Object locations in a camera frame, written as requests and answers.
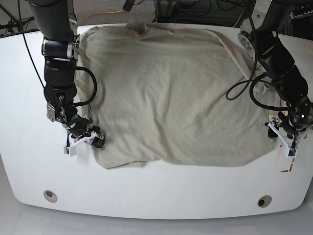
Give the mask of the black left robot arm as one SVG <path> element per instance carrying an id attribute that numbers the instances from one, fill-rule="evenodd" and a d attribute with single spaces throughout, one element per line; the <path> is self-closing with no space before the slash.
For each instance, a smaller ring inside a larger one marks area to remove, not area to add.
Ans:
<path id="1" fill-rule="evenodd" d="M 266 13 L 258 18 L 261 24 L 257 25 L 254 12 L 257 1 L 243 1 L 251 29 L 240 33 L 240 36 L 251 44 L 255 59 L 265 69 L 279 97 L 287 105 L 285 108 L 262 105 L 262 108 L 277 111 L 283 129 L 294 136 L 312 127 L 313 104 L 308 98 L 308 83 L 301 75 L 294 58 L 279 39 L 278 31 L 290 13 L 300 4 L 307 4 L 307 1 L 269 0 Z"/>

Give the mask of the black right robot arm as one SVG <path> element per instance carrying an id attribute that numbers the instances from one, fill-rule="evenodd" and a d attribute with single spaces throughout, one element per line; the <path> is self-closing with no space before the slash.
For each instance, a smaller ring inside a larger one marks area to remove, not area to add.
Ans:
<path id="1" fill-rule="evenodd" d="M 90 126 L 87 118 L 78 115 L 78 107 L 89 105 L 97 93 L 97 81 L 87 68 L 77 66 L 80 35 L 71 0 L 31 0 L 29 2 L 36 25 L 43 34 L 42 55 L 45 59 L 44 96 L 47 117 L 59 122 L 78 141 L 89 138 L 91 146 L 102 148 L 105 136 L 100 127 Z M 74 102 L 77 94 L 76 71 L 84 71 L 93 81 L 90 98 Z"/>

